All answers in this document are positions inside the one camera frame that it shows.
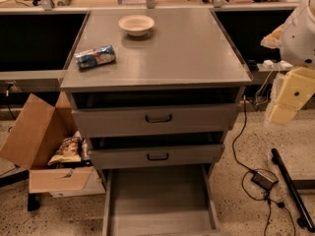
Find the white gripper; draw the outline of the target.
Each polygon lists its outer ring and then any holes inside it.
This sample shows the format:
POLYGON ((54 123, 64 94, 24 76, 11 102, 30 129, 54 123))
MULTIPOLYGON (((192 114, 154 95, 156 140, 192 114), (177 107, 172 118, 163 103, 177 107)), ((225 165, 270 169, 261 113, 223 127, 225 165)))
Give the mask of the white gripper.
POLYGON ((308 3, 298 5, 285 20, 280 53, 299 67, 277 76, 272 87, 268 121, 286 125, 315 93, 315 16, 308 3))

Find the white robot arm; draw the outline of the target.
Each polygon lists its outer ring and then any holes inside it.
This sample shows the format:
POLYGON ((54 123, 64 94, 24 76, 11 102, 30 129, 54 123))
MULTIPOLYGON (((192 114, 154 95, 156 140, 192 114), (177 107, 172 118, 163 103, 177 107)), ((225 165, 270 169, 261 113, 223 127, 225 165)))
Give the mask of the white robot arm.
POLYGON ((315 0, 301 0, 285 20, 280 35, 282 59, 293 66, 277 74, 267 120, 285 125, 315 93, 315 0))

